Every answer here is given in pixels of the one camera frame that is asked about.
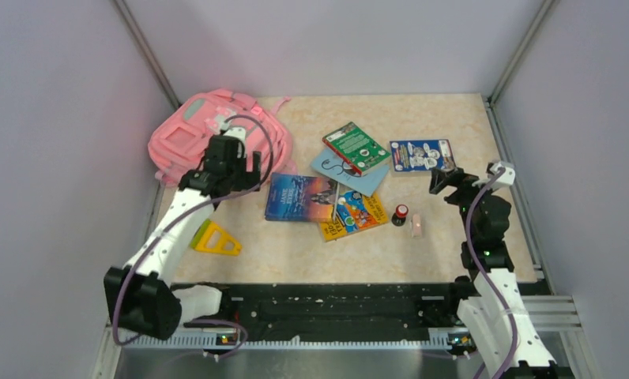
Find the pink student backpack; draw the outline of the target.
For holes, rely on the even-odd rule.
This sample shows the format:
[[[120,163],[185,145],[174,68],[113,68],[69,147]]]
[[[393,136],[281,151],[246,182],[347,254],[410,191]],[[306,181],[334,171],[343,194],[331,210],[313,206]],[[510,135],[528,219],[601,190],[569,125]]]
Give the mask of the pink student backpack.
[[[248,153],[262,154],[262,172],[268,168],[272,152],[273,172],[296,174],[292,135],[277,119],[281,106],[290,100],[286,96],[268,110],[254,97],[224,88],[190,97],[150,137],[148,152],[157,167],[156,180],[177,186],[181,177],[199,164],[211,137],[233,126],[246,130]]]

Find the Jane Eyre dark book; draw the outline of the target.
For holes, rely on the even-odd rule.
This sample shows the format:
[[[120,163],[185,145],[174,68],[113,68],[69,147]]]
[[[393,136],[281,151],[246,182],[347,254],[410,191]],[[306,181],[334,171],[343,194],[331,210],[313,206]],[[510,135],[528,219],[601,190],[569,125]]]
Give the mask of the Jane Eyre dark book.
[[[264,217],[268,221],[327,223],[333,219],[335,181],[273,173]]]

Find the green red-spined book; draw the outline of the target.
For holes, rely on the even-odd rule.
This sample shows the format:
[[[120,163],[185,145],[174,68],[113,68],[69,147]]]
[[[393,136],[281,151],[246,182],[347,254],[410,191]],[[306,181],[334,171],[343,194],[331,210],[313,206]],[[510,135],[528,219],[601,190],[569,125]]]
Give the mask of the green red-spined book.
[[[360,176],[386,166],[390,158],[390,153],[354,122],[324,135],[322,142]]]

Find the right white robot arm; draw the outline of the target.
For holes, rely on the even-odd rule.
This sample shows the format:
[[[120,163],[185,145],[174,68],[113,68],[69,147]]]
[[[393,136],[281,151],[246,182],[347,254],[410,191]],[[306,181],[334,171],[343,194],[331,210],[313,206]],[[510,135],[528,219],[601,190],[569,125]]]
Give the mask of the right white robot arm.
[[[480,373],[492,378],[572,378],[572,369],[561,366],[538,336],[504,241],[511,205],[494,192],[514,184],[514,168],[490,163],[487,173],[487,178],[479,178],[460,167],[431,173],[430,193],[454,188],[445,201],[461,215],[461,257],[476,290],[468,297],[448,298],[443,316],[468,329],[483,361]]]

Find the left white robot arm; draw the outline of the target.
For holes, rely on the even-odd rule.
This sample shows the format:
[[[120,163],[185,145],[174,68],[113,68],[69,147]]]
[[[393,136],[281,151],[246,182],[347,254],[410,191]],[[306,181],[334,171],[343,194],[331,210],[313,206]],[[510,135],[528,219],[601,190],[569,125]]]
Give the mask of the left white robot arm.
[[[137,336],[167,340],[183,323],[203,315],[214,326],[232,319],[233,306],[211,287],[171,289],[175,271],[202,224],[222,201],[258,190],[262,183],[260,152],[247,166],[246,132],[232,127],[212,137],[201,170],[180,180],[175,196],[145,244],[120,268],[104,276],[112,337],[119,346],[120,329]]]

